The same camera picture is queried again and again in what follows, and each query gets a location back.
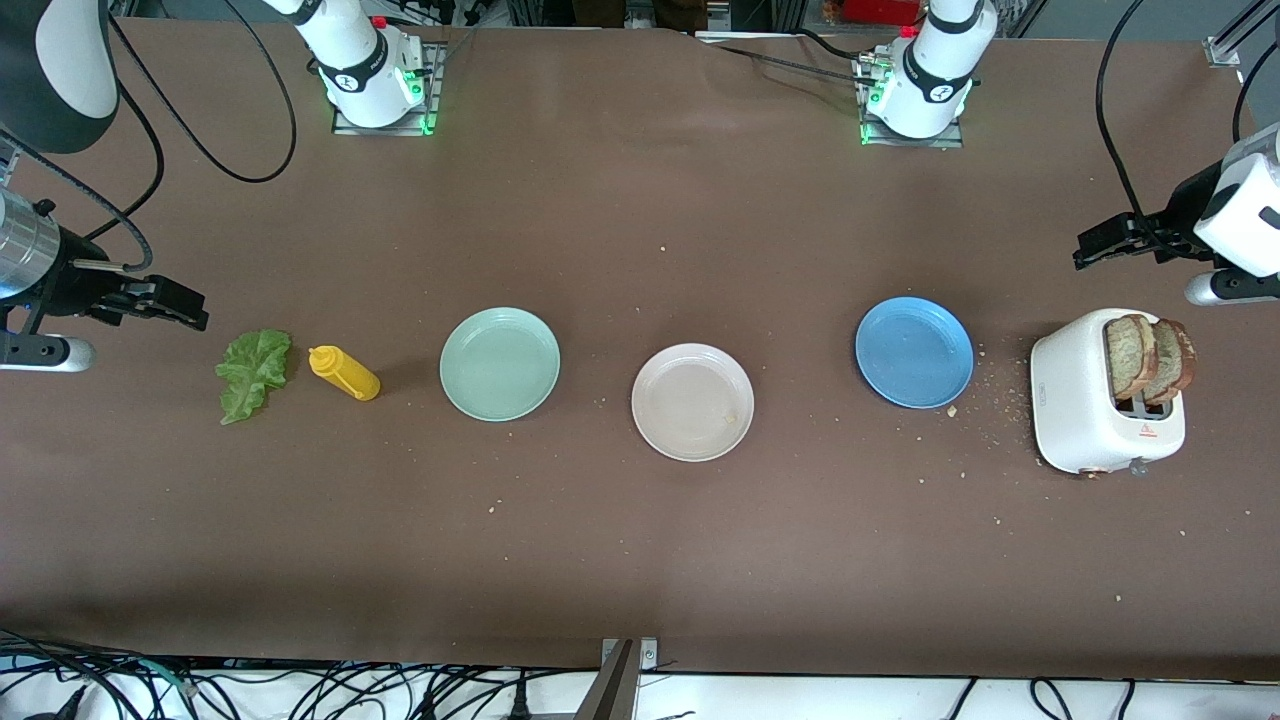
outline metal mounting plate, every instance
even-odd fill
[[[600,643],[600,665],[609,659],[613,646],[618,644],[617,638],[605,638]],[[653,670],[658,666],[658,638],[640,638],[640,669]]]

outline green lettuce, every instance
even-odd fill
[[[214,369],[227,380],[223,391],[223,424],[247,420],[266,401],[266,388],[284,387],[284,357],[293,341],[280,331],[244,333],[227,346],[223,363]]]

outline bread slice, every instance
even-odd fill
[[[1107,364],[1111,366],[1111,395],[1130,400],[1160,369],[1156,333],[1143,315],[1125,315],[1106,325]]]
[[[1196,348],[1187,337],[1187,328],[1176,320],[1160,320],[1152,325],[1160,368],[1142,391],[1147,405],[1164,405],[1187,389],[1196,377]]]

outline mustard bottle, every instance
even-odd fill
[[[339,347],[321,345],[308,351],[307,361],[311,372],[329,380],[330,384],[356,400],[369,401],[378,397],[378,391],[383,383],[378,375],[369,372],[355,357],[347,355]]]

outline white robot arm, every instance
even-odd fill
[[[360,0],[265,1],[297,26],[320,63],[330,101],[349,123],[379,128],[422,100],[421,42],[385,23],[375,27]],[[106,0],[0,1],[0,138],[40,159],[84,150],[106,132],[119,100],[106,26]],[[124,315],[163,318],[205,329],[202,295],[163,275],[118,272],[102,249],[60,227],[52,208],[0,187],[0,370],[92,365],[87,342],[40,334],[46,315],[113,325]],[[151,263],[150,247],[141,233],[136,237],[145,259],[125,272]],[[10,329],[10,311],[19,307],[26,320]]]
[[[1080,233],[1076,269],[1124,255],[1152,254],[1213,263],[1192,278],[1194,305],[1258,302],[1280,297],[1280,123],[1228,150],[1179,184],[1164,210],[1139,223],[1121,213]],[[1149,228],[1149,233],[1142,225]]]
[[[394,27],[374,27],[360,0],[262,0],[298,28],[320,63],[320,77],[352,123],[379,128],[422,100],[422,44]]]
[[[973,69],[996,37],[996,20],[991,0],[929,3],[919,35],[890,45],[883,87],[867,110],[906,137],[922,140],[945,131],[964,111]]]

